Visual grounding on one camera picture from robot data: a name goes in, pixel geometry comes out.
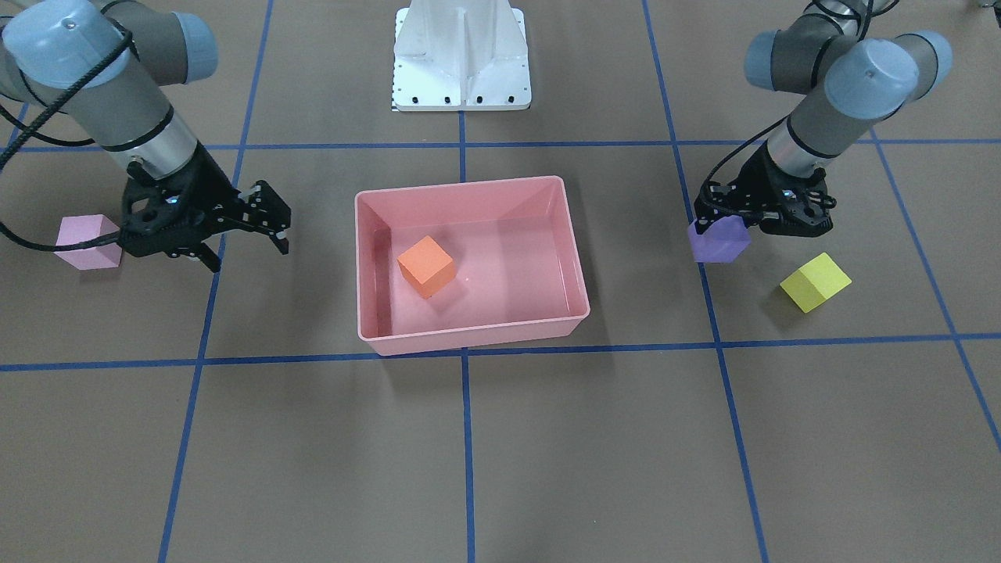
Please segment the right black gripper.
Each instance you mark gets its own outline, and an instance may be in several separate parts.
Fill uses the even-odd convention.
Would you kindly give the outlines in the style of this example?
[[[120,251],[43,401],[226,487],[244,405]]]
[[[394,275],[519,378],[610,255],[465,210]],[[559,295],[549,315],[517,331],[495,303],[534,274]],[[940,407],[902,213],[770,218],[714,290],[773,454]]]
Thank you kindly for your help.
[[[117,243],[130,256],[188,256],[218,274],[221,257],[206,240],[232,229],[268,236],[283,256],[289,254],[289,204],[266,181],[240,192],[203,144],[164,178],[148,174],[137,158],[126,171]]]

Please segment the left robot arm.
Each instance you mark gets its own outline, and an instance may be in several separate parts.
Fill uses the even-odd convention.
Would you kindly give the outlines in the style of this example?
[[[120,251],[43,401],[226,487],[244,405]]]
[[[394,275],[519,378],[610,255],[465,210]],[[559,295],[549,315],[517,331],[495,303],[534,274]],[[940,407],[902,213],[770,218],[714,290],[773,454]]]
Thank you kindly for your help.
[[[755,36],[744,58],[748,83],[802,100],[762,133],[733,181],[707,176],[694,202],[696,234],[719,221],[793,238],[833,228],[829,165],[875,124],[933,92],[953,67],[953,48],[938,32],[871,37],[872,19],[889,7],[814,1],[788,28]]]

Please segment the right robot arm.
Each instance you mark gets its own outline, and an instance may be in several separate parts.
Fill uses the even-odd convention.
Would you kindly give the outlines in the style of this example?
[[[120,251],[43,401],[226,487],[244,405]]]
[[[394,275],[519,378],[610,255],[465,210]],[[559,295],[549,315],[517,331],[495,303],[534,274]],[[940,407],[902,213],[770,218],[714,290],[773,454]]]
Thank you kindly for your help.
[[[235,229],[289,253],[289,204],[265,181],[240,192],[163,93],[214,75],[217,64],[215,36],[197,15],[139,1],[22,1],[18,14],[2,18],[2,97],[40,112],[29,124],[3,112],[16,137],[2,163],[33,138],[69,146],[42,133],[64,114],[86,133],[81,145],[106,153],[127,181],[118,222],[64,217],[53,245],[10,227],[5,238],[80,271],[117,267],[122,254],[163,253],[218,272],[208,239]]]

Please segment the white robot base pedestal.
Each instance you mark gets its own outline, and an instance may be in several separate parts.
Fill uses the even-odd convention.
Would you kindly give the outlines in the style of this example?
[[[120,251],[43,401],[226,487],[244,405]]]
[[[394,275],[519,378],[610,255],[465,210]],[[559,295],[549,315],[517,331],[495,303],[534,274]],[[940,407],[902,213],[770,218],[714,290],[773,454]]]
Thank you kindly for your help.
[[[394,110],[518,111],[532,104],[525,14],[510,2],[411,1],[394,23]]]

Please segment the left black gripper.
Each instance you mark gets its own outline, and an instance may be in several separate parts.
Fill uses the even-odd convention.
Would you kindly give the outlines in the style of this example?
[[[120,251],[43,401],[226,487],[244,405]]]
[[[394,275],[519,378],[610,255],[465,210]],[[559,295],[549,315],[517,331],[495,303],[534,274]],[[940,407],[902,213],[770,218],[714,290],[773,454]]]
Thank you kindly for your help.
[[[694,229],[703,235],[726,217],[768,235],[819,238],[833,229],[830,210],[836,199],[826,185],[826,170],[799,178],[780,170],[765,146],[759,147],[730,183],[715,181],[716,165],[703,181],[694,202]]]

